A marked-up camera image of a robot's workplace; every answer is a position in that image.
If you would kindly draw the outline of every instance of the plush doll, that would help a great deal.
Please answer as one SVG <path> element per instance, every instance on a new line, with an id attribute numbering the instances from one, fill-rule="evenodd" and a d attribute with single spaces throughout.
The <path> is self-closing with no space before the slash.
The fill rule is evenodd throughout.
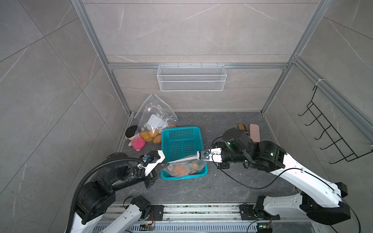
<path id="1" fill-rule="evenodd" d="M 128 127 L 126 130 L 126 138 L 131 140 L 128 146 L 133 146 L 136 151 L 140 151 L 141 148 L 145 146 L 145 141 L 140 137 L 140 135 L 136 132 L 137 125 L 133 125 Z"/>

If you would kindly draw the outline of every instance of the brown object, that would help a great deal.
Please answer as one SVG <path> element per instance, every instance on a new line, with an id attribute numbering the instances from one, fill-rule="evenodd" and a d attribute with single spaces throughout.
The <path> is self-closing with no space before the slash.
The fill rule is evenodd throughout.
<path id="1" fill-rule="evenodd" d="M 140 136 L 144 139 L 146 142 L 151 142 L 153 141 L 153 138 L 150 136 L 148 131 L 142 131 Z"/>
<path id="2" fill-rule="evenodd" d="M 238 129 L 239 129 L 239 130 L 243 130 L 243 131 L 245 131 L 245 133 L 246 133 L 247 135 L 249 135 L 249 132 L 247 132 L 247 129 L 246 129 L 246 125 L 245 125 L 245 124 L 242 124 L 242 123 L 238 124 Z"/>
<path id="3" fill-rule="evenodd" d="M 172 174 L 171 174 L 172 176 L 182 177 L 182 176 L 187 176 L 188 171 L 189 171 L 189 169 L 187 169 L 183 166 L 180 166 L 180 165 L 176 165 L 176 166 L 172 167 L 172 170 L 170 172 L 172 172 Z"/>
<path id="4" fill-rule="evenodd" d="M 198 163 L 197 162 L 191 163 L 190 166 L 194 167 L 195 169 L 198 169 Z"/>
<path id="5" fill-rule="evenodd" d="M 159 144 L 161 142 L 162 142 L 162 135 L 157 135 L 157 136 L 154 137 L 153 143 Z"/>
<path id="6" fill-rule="evenodd" d="M 250 138 L 253 142 L 260 142 L 259 126 L 256 124 L 249 125 Z"/>
<path id="7" fill-rule="evenodd" d="M 152 138 L 154 138 L 155 136 L 157 136 L 159 134 L 159 130 L 158 129 L 151 129 L 149 131 L 149 134 Z"/>

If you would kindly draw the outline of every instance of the teal plastic basket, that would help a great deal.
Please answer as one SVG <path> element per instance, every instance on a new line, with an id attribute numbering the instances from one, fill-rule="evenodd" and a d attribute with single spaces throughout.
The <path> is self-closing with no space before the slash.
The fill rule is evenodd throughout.
<path id="1" fill-rule="evenodd" d="M 203 151 L 201 130 L 196 126 L 164 129 L 162 131 L 162 151 L 166 157 L 165 161 L 168 162 L 195 155 L 197 151 Z M 183 177 L 173 177 L 167 172 L 161 171 L 161 177 L 164 180 L 192 179 L 206 174 L 207 165 L 197 173 Z"/>

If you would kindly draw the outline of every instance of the wire basket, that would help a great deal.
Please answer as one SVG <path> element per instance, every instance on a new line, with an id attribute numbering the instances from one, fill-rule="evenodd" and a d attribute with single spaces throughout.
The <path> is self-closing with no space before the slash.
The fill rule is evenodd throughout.
<path id="1" fill-rule="evenodd" d="M 161 91 L 222 91 L 224 65 L 161 65 L 157 78 Z"/>
<path id="2" fill-rule="evenodd" d="M 165 161 L 168 162 L 195 155 L 197 151 L 203 151 L 201 130 L 196 126 L 164 129 L 162 131 L 162 151 Z M 161 171 L 163 180 L 192 179 L 206 174 L 207 165 L 202 170 L 183 177 L 173 177 L 164 170 Z"/>

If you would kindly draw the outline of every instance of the white wire basket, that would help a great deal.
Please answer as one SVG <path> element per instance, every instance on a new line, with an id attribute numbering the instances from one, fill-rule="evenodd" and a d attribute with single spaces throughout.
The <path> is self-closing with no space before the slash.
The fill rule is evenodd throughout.
<path id="1" fill-rule="evenodd" d="M 161 91 L 222 91 L 227 72 L 224 65 L 160 65 Z"/>

